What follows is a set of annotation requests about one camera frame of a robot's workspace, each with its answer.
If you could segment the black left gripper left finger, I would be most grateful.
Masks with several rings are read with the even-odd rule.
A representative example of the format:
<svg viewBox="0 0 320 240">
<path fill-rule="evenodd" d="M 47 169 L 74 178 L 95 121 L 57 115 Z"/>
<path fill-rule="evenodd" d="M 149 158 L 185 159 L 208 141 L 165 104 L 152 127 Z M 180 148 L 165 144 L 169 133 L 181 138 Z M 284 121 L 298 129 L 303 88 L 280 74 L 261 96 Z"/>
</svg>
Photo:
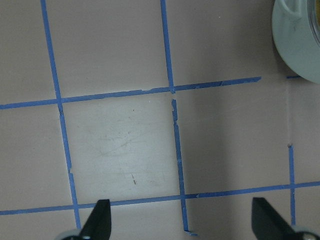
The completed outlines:
<svg viewBox="0 0 320 240">
<path fill-rule="evenodd" d="M 109 240 L 112 231 L 111 204 L 109 199 L 97 201 L 79 233 L 80 240 Z"/>
</svg>

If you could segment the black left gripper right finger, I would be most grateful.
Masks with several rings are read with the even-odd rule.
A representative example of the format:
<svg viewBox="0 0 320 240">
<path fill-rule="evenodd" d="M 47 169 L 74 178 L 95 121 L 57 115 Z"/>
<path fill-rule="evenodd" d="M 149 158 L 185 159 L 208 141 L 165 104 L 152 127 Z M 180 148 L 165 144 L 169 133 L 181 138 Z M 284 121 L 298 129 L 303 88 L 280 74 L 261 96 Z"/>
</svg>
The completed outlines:
<svg viewBox="0 0 320 240">
<path fill-rule="evenodd" d="M 251 203 L 251 229 L 257 240 L 298 240 L 299 234 L 264 197 Z"/>
</svg>

